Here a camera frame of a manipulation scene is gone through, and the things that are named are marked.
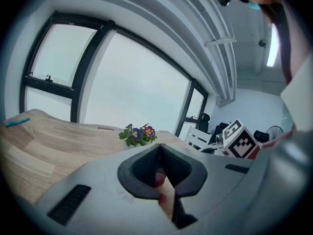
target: black window frame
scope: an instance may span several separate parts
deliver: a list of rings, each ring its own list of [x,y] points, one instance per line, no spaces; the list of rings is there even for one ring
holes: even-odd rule
[[[46,34],[49,32],[51,26],[54,24],[68,24],[68,25],[87,27],[87,28],[92,28],[92,29],[97,30],[97,32],[95,33],[95,35],[89,42],[88,46],[86,47],[81,60],[79,61],[71,87],[56,84],[56,83],[49,82],[49,81],[44,81],[44,80],[30,76],[37,52]],[[188,92],[187,92],[187,98],[186,98],[186,101],[184,102],[184,107],[179,117],[179,124],[177,126],[175,135],[177,137],[179,136],[184,122],[194,122],[197,124],[197,127],[198,127],[199,119],[201,117],[199,117],[199,119],[191,119],[191,118],[186,117],[186,114],[190,105],[192,93],[194,89],[197,89],[204,97],[201,111],[200,111],[200,116],[204,112],[208,93],[176,61],[174,61],[165,52],[163,52],[161,49],[154,46],[153,44],[151,44],[144,38],[136,35],[135,33],[123,27],[116,25],[114,21],[111,21],[111,20],[105,21],[105,20],[101,20],[101,19],[97,19],[97,18],[93,18],[89,16],[77,15],[77,14],[60,13],[58,11],[55,11],[51,15],[51,17],[47,20],[47,22],[44,24],[44,26],[38,33],[31,47],[29,55],[27,57],[23,74],[22,74],[21,87],[20,87],[20,113],[25,111],[25,88],[26,86],[29,86],[29,87],[33,87],[41,91],[45,91],[51,94],[55,94],[55,95],[72,99],[70,121],[78,123],[79,117],[80,117],[82,95],[85,89],[85,84],[87,81],[89,69],[91,67],[90,64],[93,61],[97,53],[97,50],[101,45],[101,42],[104,40],[104,38],[106,38],[107,34],[111,30],[116,30],[117,33],[122,34],[136,41],[137,43],[143,45],[144,47],[146,47],[147,49],[149,49],[150,51],[152,51],[153,53],[155,53],[156,55],[164,59],[171,66],[173,66],[176,70],[178,70],[182,75],[184,75],[189,81],[191,81],[191,86],[189,87]]]
[[[187,117],[187,112],[188,112],[188,109],[190,106],[190,102],[191,102],[191,98],[192,98],[192,94],[193,94],[194,90],[197,90],[203,96],[203,101],[202,101],[202,105],[201,105],[198,119]],[[189,87],[188,92],[187,92],[187,98],[186,98],[186,101],[185,101],[185,104],[184,104],[184,107],[183,107],[183,110],[181,112],[180,119],[179,119],[179,122],[178,122],[178,125],[176,128],[175,136],[179,137],[180,132],[181,132],[182,127],[183,127],[185,122],[195,123],[196,129],[198,129],[199,121],[201,120],[201,117],[204,113],[207,98],[208,98],[208,93],[203,89],[203,87],[199,83],[197,83],[196,79],[192,79],[190,87]]]

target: purple flower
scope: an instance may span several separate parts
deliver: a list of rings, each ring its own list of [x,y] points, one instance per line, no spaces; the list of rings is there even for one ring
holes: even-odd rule
[[[152,126],[147,126],[143,131],[144,131],[144,134],[146,134],[148,137],[153,137],[155,134]]]
[[[138,128],[133,128],[130,132],[130,135],[133,137],[134,140],[139,140],[141,137],[141,132]]]

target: ceiling light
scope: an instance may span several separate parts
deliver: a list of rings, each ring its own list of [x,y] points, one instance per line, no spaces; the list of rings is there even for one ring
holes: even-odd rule
[[[277,29],[274,24],[272,24],[272,38],[270,42],[270,49],[269,49],[269,56],[268,56],[268,64],[267,66],[273,67],[277,52],[278,52],[278,47],[279,47],[279,41],[278,41],[278,34],[277,34]]]

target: white chair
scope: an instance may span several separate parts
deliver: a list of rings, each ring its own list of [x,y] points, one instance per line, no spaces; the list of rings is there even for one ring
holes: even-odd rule
[[[205,132],[199,131],[193,127],[189,127],[188,133],[185,138],[185,142],[192,143],[193,145],[196,145],[200,148],[203,148],[208,145],[211,134],[207,134]]]

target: blue pen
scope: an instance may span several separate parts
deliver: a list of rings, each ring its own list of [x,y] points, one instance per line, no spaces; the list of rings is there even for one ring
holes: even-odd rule
[[[21,121],[11,121],[11,122],[7,123],[7,124],[5,125],[5,127],[10,127],[10,126],[12,126],[12,125],[21,124],[21,123],[24,123],[24,122],[26,122],[26,121],[29,121],[29,118],[25,118],[25,119],[23,119],[23,120],[21,120]]]

